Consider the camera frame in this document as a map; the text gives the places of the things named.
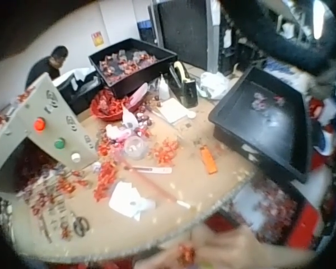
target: white plastic bag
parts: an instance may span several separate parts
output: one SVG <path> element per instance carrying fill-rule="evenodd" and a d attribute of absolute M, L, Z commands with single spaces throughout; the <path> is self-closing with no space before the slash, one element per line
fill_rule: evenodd
<path fill-rule="evenodd" d="M 200 89 L 197 90 L 204 98 L 220 100 L 229 91 L 229 80 L 219 72 L 216 74 L 204 72 L 200 76 Z"/>

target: white bottle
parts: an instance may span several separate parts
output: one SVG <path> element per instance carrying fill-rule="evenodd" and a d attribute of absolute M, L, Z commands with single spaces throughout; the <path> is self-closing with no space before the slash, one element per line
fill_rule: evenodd
<path fill-rule="evenodd" d="M 163 74 L 161 74 L 161 80 L 158 85 L 158 93 L 159 93 L 159 99 L 162 101 L 168 100 L 170 98 L 169 87 L 163 77 Z"/>
<path fill-rule="evenodd" d="M 123 115 L 122 115 L 122 122 L 123 124 L 131 130 L 136 129 L 139 125 L 138 125 L 138 120 L 136 118 L 136 116 L 134 116 L 133 113 L 131 113 L 127 108 L 125 108 L 122 105 L 122 109 L 123 109 Z"/>

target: man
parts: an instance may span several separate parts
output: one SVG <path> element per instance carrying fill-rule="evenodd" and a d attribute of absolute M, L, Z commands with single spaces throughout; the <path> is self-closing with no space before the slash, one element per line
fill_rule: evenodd
<path fill-rule="evenodd" d="M 31 68 L 26 80 L 25 88 L 28 88 L 39 76 L 47 72 L 50 78 L 54 80 L 60 76 L 59 69 L 62 67 L 68 55 L 68 50 L 65 46 L 56 47 L 50 56 L 39 60 Z"/>

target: clear plastic container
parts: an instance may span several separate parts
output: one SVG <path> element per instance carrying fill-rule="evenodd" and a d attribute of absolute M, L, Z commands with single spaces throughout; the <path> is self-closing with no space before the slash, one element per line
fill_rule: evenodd
<path fill-rule="evenodd" d="M 138 136 L 127 138 L 124 143 L 125 154 L 133 160 L 141 160 L 148 152 L 147 143 Z"/>

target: orange utility knife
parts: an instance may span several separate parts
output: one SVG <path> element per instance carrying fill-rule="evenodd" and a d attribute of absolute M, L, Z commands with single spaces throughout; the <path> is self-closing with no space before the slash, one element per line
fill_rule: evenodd
<path fill-rule="evenodd" d="M 209 175 L 218 172 L 217 164 L 207 146 L 200 148 L 200 155 Z"/>

